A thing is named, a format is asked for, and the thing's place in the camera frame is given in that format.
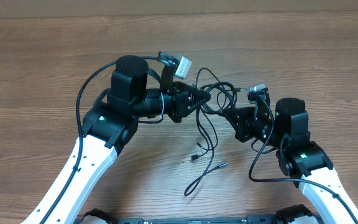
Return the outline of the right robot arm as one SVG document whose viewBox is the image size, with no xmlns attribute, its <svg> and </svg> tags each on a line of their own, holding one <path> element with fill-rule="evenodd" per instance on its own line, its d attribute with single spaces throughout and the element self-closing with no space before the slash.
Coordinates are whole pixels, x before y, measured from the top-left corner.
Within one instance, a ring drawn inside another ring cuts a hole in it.
<svg viewBox="0 0 358 224">
<path fill-rule="evenodd" d="M 312 203 L 324 223 L 358 223 L 358 209 L 344 190 L 338 173 L 324 150 L 310 139 L 305 102 L 282 98 L 271 109 L 266 94 L 249 95 L 251 106 L 223 110 L 240 142 L 262 142 L 275 148 L 282 178 L 250 180 L 258 183 L 291 182 Z"/>
</svg>

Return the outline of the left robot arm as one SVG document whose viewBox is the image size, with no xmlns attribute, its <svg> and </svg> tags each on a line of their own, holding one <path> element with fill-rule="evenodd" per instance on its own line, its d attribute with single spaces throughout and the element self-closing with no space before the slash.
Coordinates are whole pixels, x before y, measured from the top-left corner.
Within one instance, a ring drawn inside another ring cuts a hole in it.
<svg viewBox="0 0 358 224">
<path fill-rule="evenodd" d="M 165 115 L 179 123 L 210 100 L 208 93 L 182 82 L 191 60 L 163 52 L 154 59 L 164 66 L 160 75 L 149 67 L 149 57 L 125 55 L 105 66 L 115 66 L 110 88 L 85 116 L 76 115 L 78 138 L 70 158 L 24 223 L 74 223 L 140 123 L 152 124 L 154 117 Z"/>
</svg>

